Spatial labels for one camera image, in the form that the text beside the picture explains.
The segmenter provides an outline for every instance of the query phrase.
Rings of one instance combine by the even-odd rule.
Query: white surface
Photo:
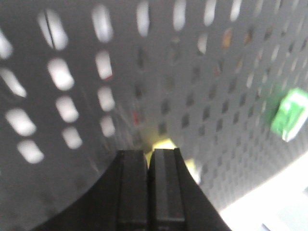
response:
[[[220,214],[232,231],[259,231],[262,223],[293,201],[308,185],[308,154]]]

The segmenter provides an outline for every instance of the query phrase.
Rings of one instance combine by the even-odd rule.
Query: gray perforated panel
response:
[[[307,15],[307,0],[0,1],[0,228],[34,227],[115,150],[169,137],[217,209],[277,173],[308,145],[307,127],[269,132],[307,90]]]

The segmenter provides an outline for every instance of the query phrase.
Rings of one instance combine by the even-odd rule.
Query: oblong hole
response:
[[[293,63],[292,63],[291,71],[294,71],[294,70],[295,70],[296,64],[297,64],[297,58],[295,58],[294,61],[293,61]]]
[[[173,8],[173,27],[176,31],[183,29],[185,25],[186,0],[176,0]]]
[[[101,108],[104,111],[109,112],[115,107],[116,103],[114,101],[111,89],[109,87],[100,88],[97,94],[98,94],[98,99],[100,101]]]
[[[149,26],[149,2],[144,0],[137,6],[137,28],[142,37],[148,36]]]
[[[197,46],[200,54],[206,53],[206,44],[207,44],[207,34],[203,33],[199,36],[199,39],[197,41]]]
[[[30,136],[34,134],[37,129],[25,111],[20,108],[9,110],[5,114],[5,118],[12,128],[21,136]]]
[[[254,79],[254,73],[250,73],[250,75],[247,78],[247,82],[246,82],[246,86],[248,88],[251,88],[253,79]]]
[[[96,57],[96,66],[101,79],[112,78],[112,67],[110,64],[109,53],[106,51],[99,52]]]
[[[75,127],[68,127],[62,131],[63,139],[70,149],[77,149],[82,145],[82,139]]]
[[[44,154],[32,140],[21,141],[18,143],[17,149],[30,164],[37,164],[44,159]]]
[[[55,58],[48,62],[48,71],[55,86],[60,90],[69,90],[74,85],[74,79],[63,59]]]
[[[274,62],[277,58],[277,54],[278,54],[278,51],[279,51],[279,45],[276,45],[274,50],[273,50],[273,53],[271,55],[271,61]]]
[[[75,108],[73,100],[69,96],[62,96],[56,100],[56,107],[61,118],[66,123],[72,123],[79,117],[79,113]]]
[[[68,44],[68,36],[63,29],[59,15],[47,9],[38,14],[38,24],[45,40],[51,48],[63,50]]]
[[[238,18],[240,14],[240,10],[241,10],[241,4],[242,4],[242,0],[233,0],[231,13],[230,13],[231,22],[234,22]]]
[[[256,6],[255,6],[255,11],[254,11],[254,17],[257,17],[262,10],[262,6],[263,6],[263,1],[264,0],[257,0],[256,1]]]
[[[209,26],[213,23],[215,17],[215,8],[217,0],[208,0],[205,4],[204,25]]]
[[[116,130],[110,116],[105,116],[101,119],[101,128],[105,137],[113,136]]]
[[[102,4],[95,7],[92,11],[92,20],[95,34],[99,41],[109,42],[114,35],[114,31],[108,9]]]
[[[276,5],[274,8],[274,13],[278,13],[279,9],[282,7],[283,0],[276,0]]]
[[[7,59],[12,55],[12,53],[13,53],[13,46],[7,40],[2,30],[0,29],[0,58]]]
[[[225,34],[223,36],[223,41],[222,41],[222,48],[224,52],[226,52],[232,43],[232,37],[233,37],[233,30],[232,28],[229,28],[225,31]]]
[[[172,65],[176,64],[181,57],[180,39],[174,37],[170,43],[169,58]]]
[[[19,83],[16,76],[12,71],[6,68],[0,68],[0,77],[2,77],[8,88],[15,94],[21,97],[26,97],[27,92],[24,87]]]

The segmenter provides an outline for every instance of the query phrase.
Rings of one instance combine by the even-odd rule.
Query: green block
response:
[[[291,89],[281,100],[270,129],[288,142],[298,134],[307,117],[308,93],[299,88]]]

